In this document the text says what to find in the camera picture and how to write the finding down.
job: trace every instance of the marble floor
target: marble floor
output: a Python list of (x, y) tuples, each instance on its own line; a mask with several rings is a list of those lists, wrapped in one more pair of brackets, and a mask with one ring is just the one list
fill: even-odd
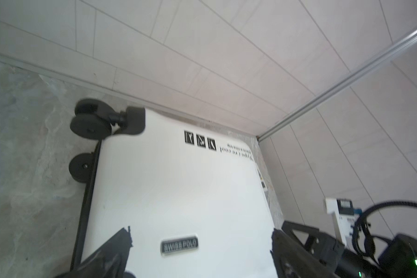
[[(117, 111), (133, 104), (0, 63), (0, 277), (53, 277), (69, 269), (84, 185), (72, 179), (68, 164), (95, 146), (69, 129), (75, 103), (84, 97), (102, 99)], [(252, 148), (280, 227), (283, 215), (256, 138), (179, 120)]]

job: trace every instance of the black icon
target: black icon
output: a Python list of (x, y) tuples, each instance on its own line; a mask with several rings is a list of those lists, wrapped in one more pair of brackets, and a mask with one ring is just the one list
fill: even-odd
[(193, 132), (189, 132), (189, 131), (185, 131), (185, 130), (183, 132), (184, 132), (184, 135), (185, 135), (185, 142), (188, 143), (188, 144), (194, 145), (195, 144), (195, 139), (193, 137)]
[(196, 134), (196, 142), (198, 143), (198, 146), (205, 148), (205, 137), (200, 136), (199, 134)]
[(208, 148), (216, 151), (215, 139), (207, 137)]

